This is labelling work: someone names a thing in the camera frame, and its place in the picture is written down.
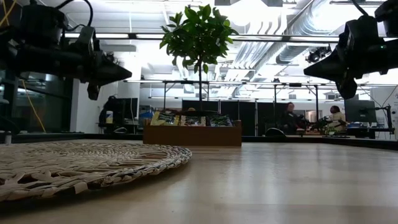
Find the wooden planter box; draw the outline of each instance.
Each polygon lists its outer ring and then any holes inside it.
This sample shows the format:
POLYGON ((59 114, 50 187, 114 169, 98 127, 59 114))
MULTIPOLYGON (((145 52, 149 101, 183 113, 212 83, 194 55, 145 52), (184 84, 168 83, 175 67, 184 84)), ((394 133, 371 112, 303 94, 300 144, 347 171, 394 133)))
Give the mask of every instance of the wooden planter box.
POLYGON ((144 144, 171 146, 242 146, 242 126, 235 127, 189 127, 189 126, 144 126, 144 144))

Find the yellow cable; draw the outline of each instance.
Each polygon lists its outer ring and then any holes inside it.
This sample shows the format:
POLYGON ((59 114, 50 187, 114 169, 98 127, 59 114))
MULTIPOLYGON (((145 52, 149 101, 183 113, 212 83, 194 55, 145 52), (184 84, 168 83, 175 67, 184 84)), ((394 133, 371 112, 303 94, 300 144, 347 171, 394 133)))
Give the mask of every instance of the yellow cable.
POLYGON ((42 123, 42 120, 40 120, 39 116, 36 113, 35 107, 33 106, 33 103, 30 100, 29 93, 27 92, 27 89, 26 89, 26 86, 25 86, 25 81, 24 80, 21 80, 21 81, 22 81, 22 84, 23 84, 23 86, 25 88, 26 96, 27 96, 27 99, 29 100, 30 106, 32 107, 33 112, 35 113, 37 120, 39 120, 39 123, 40 123, 40 125, 42 126, 42 129, 43 129, 43 132, 45 133, 45 128, 44 128, 44 125, 42 123))
POLYGON ((11 13, 11 11, 12 11, 12 9, 14 8, 14 6, 15 6, 15 4, 17 3, 17 0, 14 0, 14 2, 12 3, 12 5, 11 5, 11 7, 10 7, 10 10, 8 10, 8 12, 6 11, 6 3, 5 3, 5 1, 3 0, 3 2, 2 2, 2 4, 3 4, 3 6, 4 6, 4 18, 0 21, 0 27, 1 27, 1 25, 4 23, 4 21, 7 21, 7 24, 9 25, 9 23, 8 23, 8 15, 11 13))
MULTIPOLYGON (((2 2, 2 8, 4 9, 4 15, 5 15, 6 12, 7 12, 7 7, 6 7, 6 1, 5 0, 3 0, 3 2, 2 2)), ((5 18, 6 18, 7 25, 9 25, 10 22, 8 21, 8 17, 5 17, 5 18)))
MULTIPOLYGON (((3 19, 1 20, 1 22, 0 22, 0 27, 1 27, 1 25, 2 25, 2 23, 3 23, 4 21, 7 22, 7 26, 10 25, 10 23, 9 23, 9 21, 8 21, 8 15, 11 13, 11 11, 12 11, 12 9, 14 8, 16 2, 17 2, 17 1, 14 0, 14 2, 12 3, 12 5, 11 5, 11 7, 10 7, 10 10, 7 12, 6 1, 3 0, 2 5, 3 5, 3 8, 4 8, 4 14, 5 14, 5 16, 4 16, 4 18, 3 18, 3 19)), ((45 133, 46 131, 45 131, 44 125, 43 125, 43 123, 42 123, 42 120, 41 120, 41 119, 39 118, 39 116, 37 115, 36 109, 35 109, 35 107, 33 106, 32 101, 30 100, 29 93, 27 92, 27 88, 26 88, 26 86, 25 86, 25 81, 24 81, 24 80, 21 80, 21 81, 22 81, 22 85, 23 85, 24 88, 25 88, 26 96, 27 96, 27 99, 29 100, 30 106, 32 107, 32 110, 33 110, 33 112, 35 113, 37 120, 39 121, 40 125, 42 126, 43 132, 45 133)))

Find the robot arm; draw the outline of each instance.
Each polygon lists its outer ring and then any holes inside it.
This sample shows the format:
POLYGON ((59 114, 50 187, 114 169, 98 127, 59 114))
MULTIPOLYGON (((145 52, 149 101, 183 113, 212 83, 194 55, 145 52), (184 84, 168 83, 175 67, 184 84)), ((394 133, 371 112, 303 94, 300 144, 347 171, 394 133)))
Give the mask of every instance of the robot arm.
POLYGON ((72 1, 58 7, 37 5, 35 1, 24 6, 20 27, 0 30, 0 61, 17 76, 40 72, 88 82, 88 96, 97 100, 101 86, 129 78, 131 72, 116 65, 100 49, 95 29, 90 26, 92 16, 77 41, 67 42, 65 31, 73 29, 67 29, 68 19, 59 9, 72 1))
POLYGON ((398 0, 384 2, 376 9, 375 17, 367 15, 355 0, 352 2, 364 15, 346 23, 329 57, 304 69, 306 75, 335 82, 344 99, 356 94, 354 79, 371 72, 384 75, 398 67, 398 39, 385 42, 377 31, 377 23, 383 21, 387 36, 398 37, 398 0))

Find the tree trunk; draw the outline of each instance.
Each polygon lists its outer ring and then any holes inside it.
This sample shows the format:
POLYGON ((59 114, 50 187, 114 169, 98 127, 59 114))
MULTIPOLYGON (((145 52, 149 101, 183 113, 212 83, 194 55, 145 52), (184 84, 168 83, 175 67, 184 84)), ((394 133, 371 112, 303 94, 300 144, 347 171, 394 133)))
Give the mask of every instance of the tree trunk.
POLYGON ((200 104, 200 111, 203 111, 201 102, 202 102, 202 100, 201 100, 201 61, 199 61, 199 104, 200 104))

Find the ceiling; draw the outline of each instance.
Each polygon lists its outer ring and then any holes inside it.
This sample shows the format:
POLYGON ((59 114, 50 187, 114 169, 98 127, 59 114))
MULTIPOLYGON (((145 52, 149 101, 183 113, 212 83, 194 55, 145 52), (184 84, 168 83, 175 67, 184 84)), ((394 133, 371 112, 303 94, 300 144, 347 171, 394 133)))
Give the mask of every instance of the ceiling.
MULTIPOLYGON (((64 0, 37 1, 47 6, 57 6, 64 2, 64 0)), ((287 24, 308 2, 309 0, 284 0, 282 9, 277 9, 265 6, 261 0, 238 0, 232 6, 217 7, 222 14, 231 19, 232 27, 240 34, 301 35, 302 32, 304 35, 337 35, 343 31, 347 20, 360 16, 351 4, 346 4, 346 1, 344 4, 332 4, 331 0, 314 0, 315 6, 304 11, 297 20, 294 20, 291 28, 287 29, 287 24), (301 27, 300 23, 305 26, 310 24, 311 29, 301 27)), ((18 3, 28 4, 29 0, 18 0, 18 3)), ((169 23, 169 16, 183 11, 186 5, 190 4, 192 8, 205 4, 214 6, 215 0, 90 0, 90 3, 94 9, 92 26, 97 32, 162 33, 160 27, 169 23)), ((365 10, 373 14, 376 8, 377 6, 366 6, 365 10)), ((62 11, 68 16, 71 26, 86 24, 89 19, 88 6, 82 0, 71 2, 62 11)), ((380 33, 383 35, 384 29, 380 28, 380 33)), ((198 75, 193 71, 172 66, 172 58, 164 49, 159 50, 159 41, 102 40, 101 42, 106 45, 136 46, 135 59, 128 57, 124 64, 139 63, 141 76, 146 80, 198 79, 198 75)), ((280 78, 285 82, 328 82, 303 74, 303 69, 309 65, 305 61, 308 51, 319 45, 287 47, 285 44, 235 42, 228 47, 227 58, 220 58, 217 66, 210 66, 211 73, 205 79, 225 81, 247 79, 252 82, 269 82, 273 78, 280 78), (286 57, 289 61, 283 65, 277 63, 277 58, 286 52, 289 53, 286 57), (244 69, 237 72, 229 68, 244 69)), ((363 82, 382 81, 378 78, 373 80, 368 78, 369 76, 363 82)))

